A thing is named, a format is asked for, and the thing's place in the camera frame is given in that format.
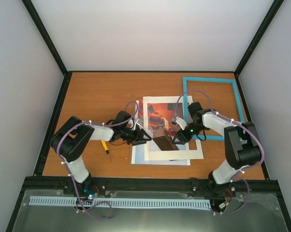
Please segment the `white mat board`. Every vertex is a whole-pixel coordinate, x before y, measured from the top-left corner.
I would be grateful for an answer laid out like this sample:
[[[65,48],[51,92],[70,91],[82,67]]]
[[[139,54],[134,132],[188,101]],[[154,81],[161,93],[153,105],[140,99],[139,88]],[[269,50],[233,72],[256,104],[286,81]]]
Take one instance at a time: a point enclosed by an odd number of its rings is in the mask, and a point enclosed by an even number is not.
[[[150,163],[171,163],[177,161],[202,160],[201,142],[192,139],[185,145],[172,143],[174,135],[181,129],[172,124],[174,117],[184,119],[183,100],[178,96],[143,97],[139,104],[138,117],[144,130],[152,138],[144,145],[145,160]]]

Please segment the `yellow handled screwdriver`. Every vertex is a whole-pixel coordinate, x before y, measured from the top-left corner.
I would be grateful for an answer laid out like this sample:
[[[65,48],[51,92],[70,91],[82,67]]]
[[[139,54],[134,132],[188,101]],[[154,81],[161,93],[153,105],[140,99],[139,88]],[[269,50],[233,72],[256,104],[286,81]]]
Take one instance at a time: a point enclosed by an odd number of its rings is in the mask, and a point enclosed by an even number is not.
[[[107,154],[109,160],[112,161],[112,159],[111,159],[111,155],[110,155],[110,152],[109,152],[109,149],[108,149],[108,147],[107,147],[106,142],[103,141],[103,140],[101,140],[101,143],[102,143],[102,146],[103,146],[103,148],[104,148],[104,151],[106,152],[106,154]]]

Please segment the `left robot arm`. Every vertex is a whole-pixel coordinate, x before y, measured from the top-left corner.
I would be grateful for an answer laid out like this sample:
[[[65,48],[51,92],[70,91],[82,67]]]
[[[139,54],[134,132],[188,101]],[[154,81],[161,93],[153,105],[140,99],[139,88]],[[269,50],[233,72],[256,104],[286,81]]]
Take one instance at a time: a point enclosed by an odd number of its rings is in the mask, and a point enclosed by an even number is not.
[[[128,112],[120,111],[115,119],[105,124],[82,121],[76,116],[70,117],[52,136],[50,147],[58,154],[69,176],[75,181],[75,190],[84,195],[89,193],[92,186],[90,172],[82,159],[88,142],[114,142],[119,139],[132,146],[152,140]]]

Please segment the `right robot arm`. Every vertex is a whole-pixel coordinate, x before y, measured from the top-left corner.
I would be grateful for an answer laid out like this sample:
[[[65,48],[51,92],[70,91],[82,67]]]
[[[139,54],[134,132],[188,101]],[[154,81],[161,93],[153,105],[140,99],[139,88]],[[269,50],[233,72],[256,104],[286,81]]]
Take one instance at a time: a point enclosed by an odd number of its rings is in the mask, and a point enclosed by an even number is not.
[[[203,109],[199,102],[188,106],[191,123],[177,115],[172,123],[180,127],[172,143],[185,145],[201,132],[213,130],[224,139],[225,160],[216,170],[210,172],[201,189],[210,195],[223,191],[235,176],[244,173],[249,167],[261,164],[264,150],[259,141],[255,125],[251,122],[240,123],[227,119],[213,109]]]

